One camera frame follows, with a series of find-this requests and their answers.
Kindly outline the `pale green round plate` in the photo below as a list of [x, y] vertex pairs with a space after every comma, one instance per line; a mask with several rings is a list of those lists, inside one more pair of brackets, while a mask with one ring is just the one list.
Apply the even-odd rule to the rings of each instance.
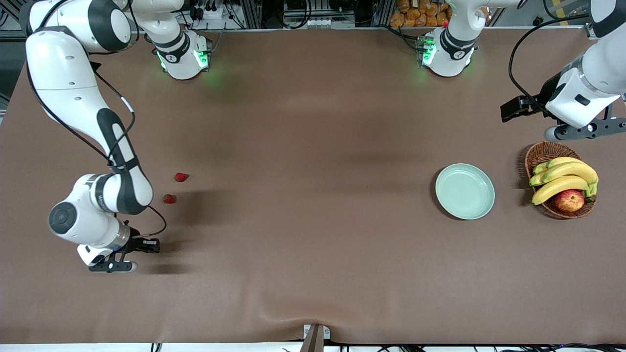
[[491, 178], [483, 170], [467, 163], [451, 164], [438, 173], [435, 196], [448, 214], [461, 220], [483, 218], [495, 203]]

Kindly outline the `brown wicker basket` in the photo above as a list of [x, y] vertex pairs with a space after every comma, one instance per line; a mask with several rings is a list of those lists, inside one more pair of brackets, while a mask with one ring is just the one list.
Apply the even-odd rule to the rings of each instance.
[[[577, 158], [583, 162], [581, 157], [573, 149], [565, 146], [563, 143], [555, 143], [555, 142], [535, 143], [527, 150], [524, 156], [524, 161], [523, 161], [523, 167], [525, 169], [528, 180], [530, 180], [530, 178], [534, 176], [534, 167], [536, 167], [538, 164], [543, 163], [543, 162], [548, 162], [549, 160], [552, 160], [557, 157], [564, 157], [564, 156]], [[592, 212], [592, 210], [595, 208], [596, 198], [597, 198], [597, 185], [598, 183], [594, 185], [588, 185], [587, 191], [581, 190], [581, 193], [585, 197], [585, 205], [580, 210], [574, 213], [560, 212], [554, 206], [554, 196], [556, 195], [552, 196], [552, 198], [550, 198], [545, 203], [542, 203], [541, 205], [538, 205], [538, 206], [543, 207], [543, 209], [545, 209], [548, 213], [552, 214], [553, 216], [557, 218], [563, 218], [563, 219], [583, 218], [584, 216], [590, 214], [590, 212]], [[535, 192], [539, 189], [539, 187], [541, 187], [541, 185], [535, 186], [535, 187], [530, 186], [530, 187], [535, 194]]]

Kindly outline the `yellow banana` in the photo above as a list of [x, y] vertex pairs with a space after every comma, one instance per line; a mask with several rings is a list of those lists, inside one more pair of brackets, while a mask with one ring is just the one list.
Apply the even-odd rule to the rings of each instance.
[[561, 176], [539, 187], [532, 198], [532, 204], [541, 205], [565, 190], [587, 191], [588, 183], [579, 176]]
[[534, 175], [538, 175], [541, 174], [543, 172], [546, 172], [546, 170], [555, 167], [557, 165], [560, 165], [562, 163], [569, 163], [569, 162], [575, 162], [575, 163], [584, 163], [581, 160], [577, 159], [577, 158], [573, 158], [573, 157], [557, 157], [554, 158], [552, 160], [549, 160], [548, 162], [543, 162], [538, 164], [536, 167], [534, 167]]
[[543, 185], [563, 176], [578, 176], [585, 180], [588, 185], [594, 185], [599, 182], [599, 176], [592, 167], [581, 162], [566, 162], [532, 176], [529, 180], [529, 185], [532, 187]]

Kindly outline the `red apple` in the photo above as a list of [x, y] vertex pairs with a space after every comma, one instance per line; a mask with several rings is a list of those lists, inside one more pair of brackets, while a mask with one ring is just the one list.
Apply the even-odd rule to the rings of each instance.
[[579, 190], [564, 190], [554, 196], [554, 206], [563, 213], [574, 213], [585, 205], [585, 197]]

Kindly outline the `orange bread rolls bag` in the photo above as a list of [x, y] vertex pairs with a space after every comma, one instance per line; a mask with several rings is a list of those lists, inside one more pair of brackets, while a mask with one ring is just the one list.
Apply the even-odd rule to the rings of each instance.
[[396, 0], [390, 27], [442, 27], [452, 18], [452, 7], [445, 0]]

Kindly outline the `brown table cover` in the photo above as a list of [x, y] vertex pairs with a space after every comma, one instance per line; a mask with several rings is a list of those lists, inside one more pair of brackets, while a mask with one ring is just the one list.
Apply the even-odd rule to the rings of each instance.
[[[386, 30], [225, 33], [185, 82], [146, 42], [95, 56], [136, 111], [130, 139], [168, 222], [130, 274], [89, 272], [49, 231], [76, 179], [107, 167], [22, 72], [0, 123], [0, 351], [287, 341], [315, 322], [340, 343], [626, 344], [626, 133], [570, 142], [599, 174], [590, 215], [532, 206], [523, 158], [554, 123], [499, 111], [518, 95], [522, 34], [483, 31], [454, 78]], [[491, 178], [483, 218], [438, 203], [454, 163]]]

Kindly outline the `white connector strip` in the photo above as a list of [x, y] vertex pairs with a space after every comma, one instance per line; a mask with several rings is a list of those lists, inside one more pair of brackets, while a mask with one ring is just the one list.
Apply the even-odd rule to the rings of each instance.
[[355, 26], [356, 26], [355, 22], [345, 17], [338, 17], [338, 18], [314, 17], [310, 20], [307, 20], [306, 25], [305, 25], [307, 29], [343, 29], [343, 28], [353, 28]]

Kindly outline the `white power strip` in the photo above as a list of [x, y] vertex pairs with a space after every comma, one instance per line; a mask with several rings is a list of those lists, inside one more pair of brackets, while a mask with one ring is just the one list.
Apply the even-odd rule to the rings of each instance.
[[208, 21], [222, 21], [225, 18], [226, 10], [224, 6], [215, 5], [212, 3], [209, 4], [209, 7], [206, 6], [195, 6], [194, 9], [190, 12], [190, 14], [194, 14], [195, 20], [208, 20]]

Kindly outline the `grey metal table bracket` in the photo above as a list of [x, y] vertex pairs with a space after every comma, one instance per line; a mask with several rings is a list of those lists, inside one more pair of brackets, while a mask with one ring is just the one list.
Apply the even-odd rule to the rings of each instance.
[[331, 339], [331, 331], [326, 325], [304, 325], [303, 338], [300, 352], [324, 352], [325, 342]]

